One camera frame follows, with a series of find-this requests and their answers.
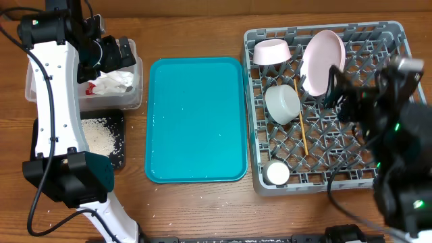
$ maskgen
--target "wooden chopstick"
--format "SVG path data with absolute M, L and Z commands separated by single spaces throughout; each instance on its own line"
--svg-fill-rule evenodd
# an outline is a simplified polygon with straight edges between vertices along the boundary
M 297 91 L 297 82 L 295 79 L 292 80 L 294 82 L 294 88 L 296 89 L 296 93 L 298 96 L 298 91 Z M 303 115 L 302 115 L 302 105 L 300 104 L 300 127 L 302 128 L 302 137 L 303 137 L 303 144 L 304 144 L 304 152 L 306 153 L 306 156 L 309 155 L 308 152 L 308 145 L 306 143 L 306 135 L 304 135 L 304 126 L 303 126 Z

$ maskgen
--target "wooden table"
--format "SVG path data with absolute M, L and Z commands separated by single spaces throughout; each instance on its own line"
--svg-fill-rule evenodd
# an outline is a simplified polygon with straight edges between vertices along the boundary
M 432 14 L 428 12 L 107 20 L 109 34 L 126 35 L 135 40 L 144 64 L 142 105 L 125 112 L 126 166 L 115 173 L 115 193 L 126 212 L 149 236 L 180 238 L 290 236 L 323 233 L 328 226 L 353 223 L 329 204 L 325 193 L 260 197 L 252 187 L 250 166 L 246 176 L 234 183 L 152 183 L 144 174 L 148 73 L 159 58 L 232 56 L 239 59 L 243 34 L 251 28 L 379 20 L 397 20 L 404 26 L 412 55 L 426 61 L 422 83 L 430 99 Z M 2 24 L 16 37 L 17 22 Z M 36 188 L 24 179 L 21 163 L 28 160 L 32 123 L 37 117 L 36 104 L 24 98 L 27 65 L 27 56 L 0 36 L 0 241 L 83 242 L 100 238 L 83 216 L 44 238 L 31 238 L 27 233 L 26 220 Z M 357 215 L 382 224 L 370 190 L 336 192 L 335 196 Z M 34 229 L 45 230 L 73 211 L 42 195 Z

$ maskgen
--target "white cup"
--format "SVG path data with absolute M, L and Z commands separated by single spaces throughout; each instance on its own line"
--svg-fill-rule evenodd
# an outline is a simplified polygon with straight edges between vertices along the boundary
M 272 86 L 265 92 L 265 104 L 275 122 L 285 125 L 300 114 L 300 99 L 289 85 Z
M 284 185 L 290 179 L 290 169 L 278 160 L 271 160 L 263 167 L 263 178 L 267 184 Z

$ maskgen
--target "red object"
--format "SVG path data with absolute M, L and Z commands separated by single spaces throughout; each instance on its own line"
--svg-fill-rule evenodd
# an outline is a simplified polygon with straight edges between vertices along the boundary
M 92 83 L 88 83 L 88 88 L 86 89 L 86 95 L 94 95 L 93 88 L 96 87 L 96 85 Z

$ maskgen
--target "dish rack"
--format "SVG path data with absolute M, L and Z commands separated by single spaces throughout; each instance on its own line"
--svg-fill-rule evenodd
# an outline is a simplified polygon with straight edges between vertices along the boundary
M 411 56 L 402 25 L 393 21 L 247 31 L 242 64 L 252 180 L 255 191 L 262 196 L 325 191 L 331 173 L 340 163 L 347 164 L 336 175 L 334 189 L 371 188 L 377 177 L 372 154 L 361 151 L 351 126 L 338 121 L 336 115 L 340 108 L 324 109 L 324 96 L 309 96 L 302 87 L 306 78 L 300 73 L 302 55 L 311 38 L 322 30 L 334 31 L 344 42 L 344 71 L 357 86 L 374 86 L 375 70 L 382 67 L 388 55 Z M 292 58 L 277 65 L 253 64 L 254 46 L 272 38 L 285 40 Z M 264 95 L 270 86 L 288 84 L 294 88 L 294 80 L 298 82 L 308 157 L 304 153 L 299 118 L 281 126 L 271 119 L 265 106 Z M 411 100 L 426 103 L 420 84 Z M 286 184 L 264 183 L 262 168 L 272 159 L 283 161 L 290 168 L 290 179 Z

